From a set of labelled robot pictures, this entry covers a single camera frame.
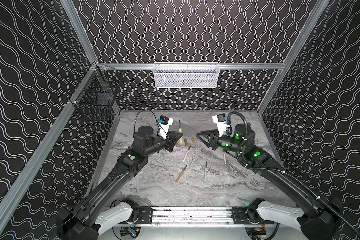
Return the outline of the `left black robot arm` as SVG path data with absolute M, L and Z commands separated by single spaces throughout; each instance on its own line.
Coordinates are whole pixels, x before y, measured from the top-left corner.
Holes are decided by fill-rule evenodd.
M 105 211 L 111 198 L 148 163 L 148 156 L 165 149 L 172 152 L 182 133 L 168 131 L 161 137 L 150 126 L 133 134 L 132 145 L 121 154 L 108 176 L 78 204 L 61 208 L 57 214 L 57 236 L 61 240 L 96 240 L 121 222 L 135 224 L 133 207 L 125 202 Z

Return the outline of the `tan pen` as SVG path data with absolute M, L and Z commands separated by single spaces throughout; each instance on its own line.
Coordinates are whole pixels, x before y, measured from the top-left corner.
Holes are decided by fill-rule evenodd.
M 182 133 L 182 123 L 179 120 L 179 133 Z M 180 144 L 183 144 L 183 137 L 180 138 Z

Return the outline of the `white pen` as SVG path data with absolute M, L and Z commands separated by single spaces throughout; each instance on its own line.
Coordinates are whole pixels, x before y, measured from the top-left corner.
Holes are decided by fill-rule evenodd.
M 188 146 L 187 151 L 186 151 L 186 153 L 184 155 L 184 158 L 183 158 L 183 162 L 185 162 L 185 160 L 186 160 L 186 158 L 187 158 L 187 156 L 189 154 L 190 149 L 191 149 L 191 146 Z

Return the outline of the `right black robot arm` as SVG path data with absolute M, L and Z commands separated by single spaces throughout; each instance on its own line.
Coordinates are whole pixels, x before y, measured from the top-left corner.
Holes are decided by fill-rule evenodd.
M 339 203 L 323 204 L 317 193 L 304 186 L 294 176 L 280 167 L 264 149 L 255 144 L 256 133 L 250 125 L 238 124 L 232 135 L 219 130 L 201 131 L 197 138 L 208 148 L 222 148 L 244 168 L 270 181 L 295 203 L 295 207 L 272 204 L 256 199 L 255 219 L 273 221 L 294 228 L 309 240 L 330 240 L 340 226 Z

